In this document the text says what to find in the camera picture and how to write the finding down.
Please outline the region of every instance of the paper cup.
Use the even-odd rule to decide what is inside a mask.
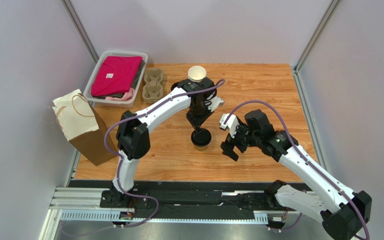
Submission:
[[[206,76],[207,71],[202,66],[193,66],[187,71],[187,78],[194,82],[200,82]]]

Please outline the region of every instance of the brown paper bag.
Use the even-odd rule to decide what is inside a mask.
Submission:
[[[104,145],[108,130],[105,122],[79,89],[56,98],[53,103],[57,123],[66,139],[90,162],[98,166],[115,157]],[[115,152],[118,151],[110,137],[107,144]]]

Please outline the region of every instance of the wall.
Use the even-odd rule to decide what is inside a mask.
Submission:
[[[0,1],[0,239],[38,238],[74,152],[51,100],[92,70],[60,1]]]
[[[342,1],[301,77],[328,169],[372,196],[384,239],[384,1]]]
[[[73,0],[100,55],[145,52],[154,63],[289,63],[330,0]]]

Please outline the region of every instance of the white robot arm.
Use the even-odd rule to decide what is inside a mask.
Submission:
[[[350,187],[330,175],[303,149],[297,140],[292,146],[284,130],[275,131],[261,110],[254,110],[245,115],[246,123],[235,115],[223,114],[219,126],[229,129],[226,141],[222,142],[223,154],[237,161],[239,156],[233,151],[237,147],[243,153],[247,147],[258,147],[275,161],[281,163],[306,183],[317,196],[301,192],[280,180],[275,181],[265,194],[271,196],[274,205],[295,209],[321,223],[326,232],[335,240],[349,240],[361,228],[358,215],[349,201],[338,189],[358,207],[367,223],[371,214],[371,197],[364,191],[356,193]],[[303,159],[296,148],[305,156]],[[327,181],[315,168],[327,176],[334,184]]]
[[[180,112],[181,110],[189,108],[186,114],[187,120],[191,123],[194,131],[192,136],[199,137],[200,133],[206,131],[201,128],[202,123],[215,111],[215,109],[224,104],[224,101],[216,96],[216,91],[209,91],[201,94],[186,93],[205,90],[215,86],[214,83],[204,78],[200,82],[194,82],[185,79],[176,83],[172,87],[172,91],[151,106],[137,111],[135,114],[130,111],[125,112],[121,119],[125,119],[136,115],[145,115],[132,121],[121,124],[118,127],[116,138],[118,139],[119,153],[123,156],[120,157],[118,164],[122,164],[119,173],[119,182],[125,191],[129,191],[134,185],[134,176],[139,164],[139,160],[143,157],[150,148],[149,135],[165,120]],[[121,192],[117,184],[117,177],[112,180],[114,187]]]

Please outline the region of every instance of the white plastic basket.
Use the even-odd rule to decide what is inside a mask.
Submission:
[[[136,57],[140,56],[143,58],[144,65],[140,71],[140,76],[137,81],[136,88],[134,89],[134,95],[133,98],[127,101],[112,101],[112,100],[104,100],[95,98],[92,96],[92,85],[96,80],[96,76],[99,72],[99,69],[102,66],[103,61],[106,59],[106,57],[109,56],[119,56],[119,57]],[[99,58],[99,61],[96,64],[96,67],[93,70],[93,73],[90,76],[90,79],[88,80],[87,86],[85,87],[84,91],[84,97],[91,101],[95,102],[97,105],[104,105],[104,106],[111,106],[111,107],[118,107],[118,108],[132,108],[135,105],[136,96],[138,95],[139,88],[142,84],[142,78],[143,74],[145,73],[146,64],[148,63],[148,55],[144,52],[138,52],[138,51],[122,51],[122,50],[108,50],[102,53],[102,55]]]

